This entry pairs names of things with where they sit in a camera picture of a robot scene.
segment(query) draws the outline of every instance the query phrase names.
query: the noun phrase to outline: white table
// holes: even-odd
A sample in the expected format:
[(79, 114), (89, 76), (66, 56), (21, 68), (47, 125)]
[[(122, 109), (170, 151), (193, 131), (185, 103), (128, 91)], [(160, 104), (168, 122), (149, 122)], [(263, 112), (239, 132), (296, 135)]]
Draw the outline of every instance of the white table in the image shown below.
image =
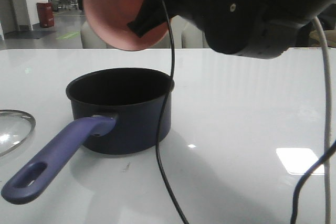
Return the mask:
[[(336, 50), (330, 53), (336, 108)], [(66, 85), (82, 74), (116, 67), (169, 73), (170, 50), (0, 51), (0, 109), (23, 110), (36, 118), (33, 135), (0, 158), (1, 187), (72, 121)], [(323, 131), (320, 50), (290, 49), (272, 60), (210, 49), (176, 51), (172, 128), (161, 143), (161, 155), (190, 224), (289, 223), (292, 192), (300, 176), (286, 171), (276, 149), (310, 148), (320, 156)], [(332, 195), (335, 164), (333, 157)], [(302, 190), (297, 223), (323, 221), (323, 176), (314, 175)], [(35, 201), (18, 206), (0, 198), (0, 223), (181, 221), (162, 182), (154, 148), (113, 156), (81, 147)]]

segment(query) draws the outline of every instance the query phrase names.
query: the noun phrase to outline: saucepan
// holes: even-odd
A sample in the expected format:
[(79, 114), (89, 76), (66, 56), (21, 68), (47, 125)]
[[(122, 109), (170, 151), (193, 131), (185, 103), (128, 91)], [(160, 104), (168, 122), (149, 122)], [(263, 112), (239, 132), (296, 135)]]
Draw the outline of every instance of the saucepan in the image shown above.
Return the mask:
[(130, 154), (156, 144), (156, 131), (165, 94), (159, 140), (171, 127), (170, 77), (146, 68), (115, 68), (92, 72), (70, 82), (66, 95), (75, 119), (3, 187), (13, 204), (36, 199), (83, 144), (104, 154)]

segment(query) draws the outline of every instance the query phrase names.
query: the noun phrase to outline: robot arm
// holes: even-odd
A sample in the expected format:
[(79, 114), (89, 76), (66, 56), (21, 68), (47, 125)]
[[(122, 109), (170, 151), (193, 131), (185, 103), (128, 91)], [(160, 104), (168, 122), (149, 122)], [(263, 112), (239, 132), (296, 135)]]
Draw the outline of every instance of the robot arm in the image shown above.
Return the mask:
[[(180, 15), (225, 54), (273, 58), (295, 44), (298, 30), (336, 0), (165, 0), (169, 16)], [(129, 23), (139, 37), (164, 22), (158, 0), (145, 0)]]

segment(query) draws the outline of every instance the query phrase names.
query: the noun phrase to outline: purple handle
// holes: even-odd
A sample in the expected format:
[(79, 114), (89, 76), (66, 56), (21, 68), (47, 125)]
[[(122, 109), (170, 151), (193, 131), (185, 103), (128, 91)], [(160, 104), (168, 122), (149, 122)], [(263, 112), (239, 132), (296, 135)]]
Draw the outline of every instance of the purple handle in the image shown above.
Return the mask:
[(2, 188), (2, 197), (13, 204), (36, 199), (56, 177), (90, 135), (106, 135), (115, 119), (98, 116), (80, 118), (68, 124)]

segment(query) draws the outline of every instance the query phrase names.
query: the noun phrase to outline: screw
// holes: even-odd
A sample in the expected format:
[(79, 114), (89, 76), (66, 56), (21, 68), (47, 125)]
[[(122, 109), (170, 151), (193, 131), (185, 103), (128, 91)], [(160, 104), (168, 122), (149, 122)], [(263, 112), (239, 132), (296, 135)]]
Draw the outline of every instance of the screw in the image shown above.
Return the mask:
[(235, 3), (233, 3), (233, 4), (231, 4), (231, 6), (230, 6), (230, 12), (234, 12), (235, 10), (236, 10), (236, 4)]

